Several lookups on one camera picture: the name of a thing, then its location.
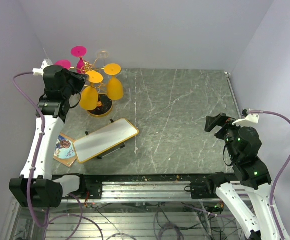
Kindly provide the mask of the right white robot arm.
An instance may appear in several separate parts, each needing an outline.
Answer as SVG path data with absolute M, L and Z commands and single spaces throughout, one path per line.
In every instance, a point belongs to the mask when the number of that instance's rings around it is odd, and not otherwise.
M 230 164 L 252 208 L 248 208 L 223 172 L 209 176 L 205 192 L 211 198 L 218 197 L 229 209 L 247 240 L 289 240 L 278 209 L 266 165 L 257 154 L 262 145 L 257 131 L 250 126 L 257 124 L 258 111 L 246 111 L 243 119 L 234 119 L 220 113 L 205 118 L 204 131 L 215 127 L 220 130 L 214 136 L 224 141 Z

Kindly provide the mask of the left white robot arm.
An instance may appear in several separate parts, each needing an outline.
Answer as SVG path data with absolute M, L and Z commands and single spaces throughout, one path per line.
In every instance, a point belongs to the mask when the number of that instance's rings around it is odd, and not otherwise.
M 42 76 L 44 93 L 39 103 L 31 101 L 36 110 L 36 130 L 28 159 L 18 178 L 9 182 L 9 190 L 25 208 L 56 208 L 63 197 L 71 194 L 80 199 L 87 186 L 80 174 L 69 174 L 52 179 L 51 161 L 56 141 L 71 109 L 71 96 L 81 93 L 88 79 L 59 65 L 43 64 L 30 74 Z

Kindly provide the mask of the yellow wine glass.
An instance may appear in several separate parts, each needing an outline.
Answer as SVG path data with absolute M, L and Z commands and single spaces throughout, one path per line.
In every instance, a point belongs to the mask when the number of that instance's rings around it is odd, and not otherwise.
M 99 100 L 99 89 L 103 82 L 103 76 L 94 70 L 90 70 L 86 72 L 86 74 L 88 76 L 89 85 L 81 92 L 79 105 L 86 111 L 92 111 L 101 105 Z
M 116 77 L 121 72 L 120 65 L 110 63 L 104 67 L 104 72 L 111 76 L 106 86 L 108 98 L 112 101 L 120 100 L 123 97 L 123 85 Z

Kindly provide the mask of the yellow wine glass front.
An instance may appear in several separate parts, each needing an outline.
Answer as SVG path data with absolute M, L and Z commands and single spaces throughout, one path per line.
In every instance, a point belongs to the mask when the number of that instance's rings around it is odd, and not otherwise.
M 94 70 L 90 70 L 86 72 L 86 74 L 88 76 L 89 85 L 81 92 L 79 105 L 86 111 L 92 111 L 101 105 L 99 100 L 99 89 L 103 82 L 103 76 Z

